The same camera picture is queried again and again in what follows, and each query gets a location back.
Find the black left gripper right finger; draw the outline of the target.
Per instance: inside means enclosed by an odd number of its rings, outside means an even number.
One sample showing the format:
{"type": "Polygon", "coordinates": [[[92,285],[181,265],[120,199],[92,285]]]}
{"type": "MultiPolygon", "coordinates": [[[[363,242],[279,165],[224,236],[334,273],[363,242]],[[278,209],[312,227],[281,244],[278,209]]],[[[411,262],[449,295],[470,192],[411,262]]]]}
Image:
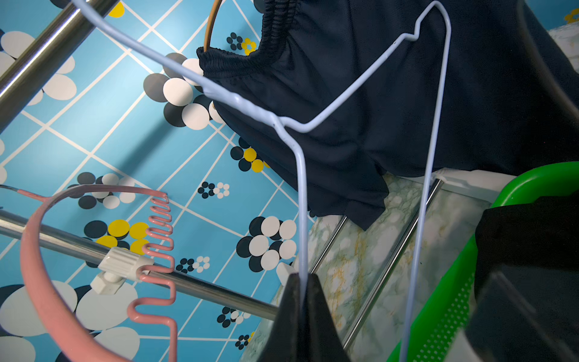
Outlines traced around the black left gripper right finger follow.
{"type": "Polygon", "coordinates": [[[306,361],[350,362],[336,331],[320,279],[308,276],[306,289],[306,361]]]}

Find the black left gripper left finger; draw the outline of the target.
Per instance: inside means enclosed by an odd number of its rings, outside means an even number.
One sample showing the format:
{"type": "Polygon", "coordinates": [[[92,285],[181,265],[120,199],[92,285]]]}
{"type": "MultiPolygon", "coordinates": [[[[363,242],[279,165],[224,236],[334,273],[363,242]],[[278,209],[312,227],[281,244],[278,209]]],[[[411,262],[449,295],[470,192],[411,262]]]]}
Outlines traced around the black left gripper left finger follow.
{"type": "Polygon", "coordinates": [[[279,309],[258,361],[298,361],[300,351],[300,278],[291,274],[286,282],[279,309]]]}

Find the pink plastic hanger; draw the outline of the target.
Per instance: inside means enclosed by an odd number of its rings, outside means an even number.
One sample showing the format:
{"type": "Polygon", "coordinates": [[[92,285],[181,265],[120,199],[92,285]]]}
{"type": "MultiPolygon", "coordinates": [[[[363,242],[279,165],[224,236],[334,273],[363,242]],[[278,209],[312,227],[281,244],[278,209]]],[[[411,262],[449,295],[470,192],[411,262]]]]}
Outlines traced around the pink plastic hanger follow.
{"type": "MultiPolygon", "coordinates": [[[[112,195],[137,195],[128,192],[129,186],[90,185],[93,190],[68,198],[81,198],[89,193],[112,195]]],[[[167,358],[175,361],[178,356],[178,328],[176,321],[164,315],[147,312],[149,307],[171,306],[176,293],[166,286],[128,279],[115,292],[98,292],[93,286],[101,273],[99,262],[113,247],[142,254],[146,244],[152,244],[148,231],[153,228],[153,201],[150,203],[149,219],[144,223],[106,223],[102,220],[85,226],[84,235],[73,234],[46,226],[43,217],[40,228],[40,252],[46,273],[55,289],[67,304],[70,312],[83,326],[93,341],[120,355],[118,361],[131,361],[145,348],[139,333],[128,327],[134,324],[161,324],[169,329],[167,358]]],[[[21,235],[28,219],[2,213],[1,234],[13,240],[2,247],[1,258],[9,267],[1,270],[1,359],[3,361],[93,361],[88,354],[71,360],[54,341],[42,324],[24,283],[25,265],[21,261],[21,235]]],[[[176,263],[158,258],[155,263],[171,266],[176,263]]]]}

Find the light blue wire hanger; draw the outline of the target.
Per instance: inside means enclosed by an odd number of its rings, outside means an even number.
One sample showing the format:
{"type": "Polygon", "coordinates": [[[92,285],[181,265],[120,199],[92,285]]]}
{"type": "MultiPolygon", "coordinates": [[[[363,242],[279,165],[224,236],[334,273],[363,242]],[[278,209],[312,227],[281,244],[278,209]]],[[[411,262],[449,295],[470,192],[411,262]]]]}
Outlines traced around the light blue wire hanger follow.
{"type": "Polygon", "coordinates": [[[424,234],[424,224],[425,217],[427,213],[428,197],[430,194],[432,172],[434,167],[434,156],[437,147],[437,137],[440,126],[440,115],[443,103],[444,88],[446,82],[447,67],[449,61],[449,47],[452,35],[452,26],[447,10],[443,4],[439,1],[432,1],[423,12],[419,15],[415,22],[413,33],[402,33],[396,40],[390,45],[390,47],[384,51],[384,53],[362,74],[356,81],[354,81],[345,91],[343,91],[330,105],[328,105],[320,114],[313,118],[310,122],[305,124],[297,122],[294,119],[288,117],[280,117],[276,114],[264,110],[262,107],[253,104],[252,102],[244,99],[241,95],[230,92],[224,87],[216,84],[215,82],[205,78],[202,75],[197,74],[191,69],[185,68],[181,64],[168,57],[154,51],[135,39],[122,33],[115,27],[109,25],[102,16],[100,16],[91,5],[87,4],[86,1],[74,1],[74,6],[77,7],[83,16],[90,21],[96,28],[101,30],[103,33],[112,37],[116,41],[122,43],[122,45],[131,48],[132,50],[154,60],[161,66],[165,66],[174,72],[179,73],[184,78],[188,78],[195,82],[196,84],[203,87],[204,92],[207,96],[213,100],[217,100],[224,103],[240,113],[251,117],[252,119],[268,125],[276,131],[280,139],[292,150],[296,159],[297,166],[297,181],[298,181],[298,193],[299,193],[299,218],[300,218],[300,231],[299,231],[299,280],[300,280],[300,308],[305,308],[305,294],[306,294],[306,281],[308,277],[308,234],[305,225],[305,219],[307,218],[307,173],[305,156],[301,146],[294,140],[291,135],[286,131],[286,128],[291,128],[294,131],[300,132],[301,134],[308,133],[312,131],[317,126],[321,125],[335,110],[337,110],[363,83],[368,80],[368,78],[376,71],[378,68],[396,51],[396,49],[404,42],[415,42],[419,39],[421,33],[422,21],[426,18],[429,12],[433,9],[437,9],[444,20],[446,26],[444,50],[443,50],[443,60],[440,70],[440,81],[437,91],[437,100],[434,112],[434,120],[432,124],[431,139],[428,148],[428,157],[425,167],[425,181],[422,189],[422,197],[419,204],[419,217],[418,221],[418,234],[416,236],[415,251],[413,252],[413,261],[411,268],[410,277],[410,289],[407,297],[407,306],[404,319],[404,329],[402,342],[400,347],[400,361],[406,361],[410,349],[410,338],[412,329],[412,313],[413,304],[416,295],[417,280],[419,273],[419,259],[422,249],[422,239],[424,234]]]}

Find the black shorts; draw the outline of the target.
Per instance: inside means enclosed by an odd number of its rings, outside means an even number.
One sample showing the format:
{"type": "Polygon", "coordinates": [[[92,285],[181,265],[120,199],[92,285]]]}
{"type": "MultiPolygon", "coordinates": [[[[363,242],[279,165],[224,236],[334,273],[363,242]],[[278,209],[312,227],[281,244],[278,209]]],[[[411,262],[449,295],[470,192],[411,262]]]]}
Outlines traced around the black shorts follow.
{"type": "Polygon", "coordinates": [[[484,361],[576,361],[578,194],[488,209],[475,241],[470,347],[484,361]]]}

